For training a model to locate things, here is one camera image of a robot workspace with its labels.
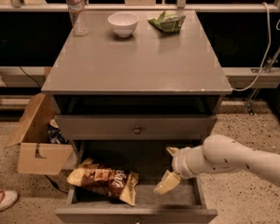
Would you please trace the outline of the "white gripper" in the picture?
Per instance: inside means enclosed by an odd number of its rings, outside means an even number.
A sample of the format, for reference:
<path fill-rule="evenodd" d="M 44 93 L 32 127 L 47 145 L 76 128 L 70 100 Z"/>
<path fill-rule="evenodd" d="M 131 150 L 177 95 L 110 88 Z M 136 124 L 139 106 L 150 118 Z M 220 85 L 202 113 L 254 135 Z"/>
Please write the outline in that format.
<path fill-rule="evenodd" d="M 181 178 L 193 178 L 201 174 L 205 168 L 202 147 L 168 147 L 166 150 L 173 157 L 172 168 L 174 172 L 166 171 L 161 182 L 154 188 L 154 192 L 160 195 L 178 186 Z"/>

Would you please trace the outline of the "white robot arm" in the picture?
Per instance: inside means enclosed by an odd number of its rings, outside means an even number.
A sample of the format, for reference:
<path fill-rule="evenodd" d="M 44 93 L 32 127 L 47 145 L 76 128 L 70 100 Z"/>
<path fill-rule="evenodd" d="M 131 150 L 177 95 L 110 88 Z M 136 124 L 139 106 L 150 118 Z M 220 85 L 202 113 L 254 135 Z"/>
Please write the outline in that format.
<path fill-rule="evenodd" d="M 245 170 L 280 188 L 280 155 L 246 147 L 228 136 L 208 136 L 198 147 L 168 147 L 173 157 L 173 171 L 166 171 L 154 188 L 157 194 L 165 194 L 182 179 L 199 174 L 217 174 Z"/>

